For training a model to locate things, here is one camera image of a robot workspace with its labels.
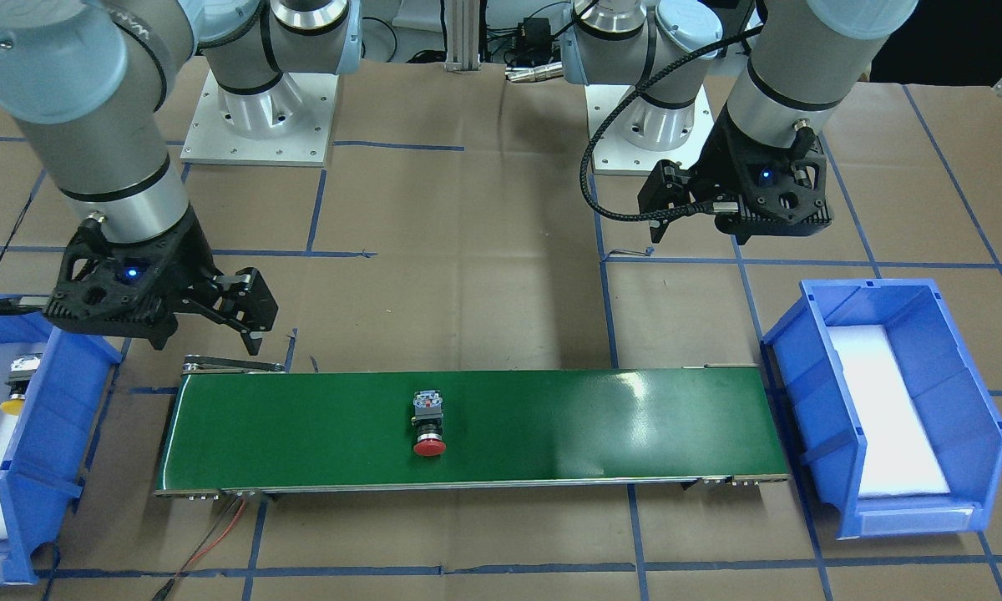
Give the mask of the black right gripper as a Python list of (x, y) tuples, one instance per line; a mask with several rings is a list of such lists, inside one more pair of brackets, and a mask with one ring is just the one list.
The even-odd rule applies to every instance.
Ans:
[(117, 244), (103, 222), (82, 220), (63, 252), (43, 316), (63, 331), (145, 339), (163, 351), (177, 313), (209, 311), (237, 331), (246, 353), (260, 354), (279, 306), (256, 267), (218, 275), (195, 211), (145, 242)]

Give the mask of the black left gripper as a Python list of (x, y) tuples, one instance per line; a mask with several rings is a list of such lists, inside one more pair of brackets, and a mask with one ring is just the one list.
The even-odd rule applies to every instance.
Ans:
[[(718, 213), (715, 227), (737, 239), (753, 236), (816, 235), (833, 223), (827, 203), (821, 141), (805, 121), (785, 134), (782, 147), (762, 144), (719, 114), (701, 156), (693, 164), (693, 198), (699, 203), (735, 202), (733, 213)], [(640, 215), (664, 212), (649, 222), (658, 244), (681, 217), (698, 214), (688, 184), (691, 172), (672, 160), (658, 160), (638, 194)]]

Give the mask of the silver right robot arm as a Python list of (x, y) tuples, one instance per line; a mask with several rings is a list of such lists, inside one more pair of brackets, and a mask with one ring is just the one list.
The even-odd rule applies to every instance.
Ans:
[(257, 355), (275, 297), (259, 270), (215, 266), (154, 115), (204, 56), (235, 132), (288, 129), (292, 74), (356, 71), (361, 17), (357, 1), (0, 1), (0, 106), (80, 220), (47, 300), (0, 315), (161, 350), (197, 313)]

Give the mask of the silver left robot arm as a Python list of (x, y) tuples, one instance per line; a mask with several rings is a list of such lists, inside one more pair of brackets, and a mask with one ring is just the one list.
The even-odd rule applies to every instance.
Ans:
[[(700, 1), (574, 1), (562, 31), (564, 78), (624, 85), (618, 106), (596, 127), (579, 164), (584, 202), (597, 215), (646, 222), (659, 242), (672, 222), (711, 215), (744, 244), (753, 236), (807, 237), (833, 212), (819, 133), (887, 39), (913, 15), (914, 1), (765, 1), (761, 26), (727, 37)], [(634, 214), (604, 208), (589, 184), (593, 153), (611, 127), (646, 151), (680, 147), (711, 61), (752, 39), (745, 68), (727, 95), (698, 159), (659, 159)]]

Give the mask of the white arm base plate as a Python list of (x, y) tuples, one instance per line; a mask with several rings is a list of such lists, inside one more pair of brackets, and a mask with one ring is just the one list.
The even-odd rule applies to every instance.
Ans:
[(238, 95), (208, 73), (180, 158), (189, 164), (322, 168), (340, 79), (284, 73), (265, 92)]
[(668, 159), (691, 167), (714, 125), (710, 99), (700, 87), (693, 104), (677, 110), (637, 99), (603, 134), (593, 151), (596, 174), (649, 174), (657, 161)]

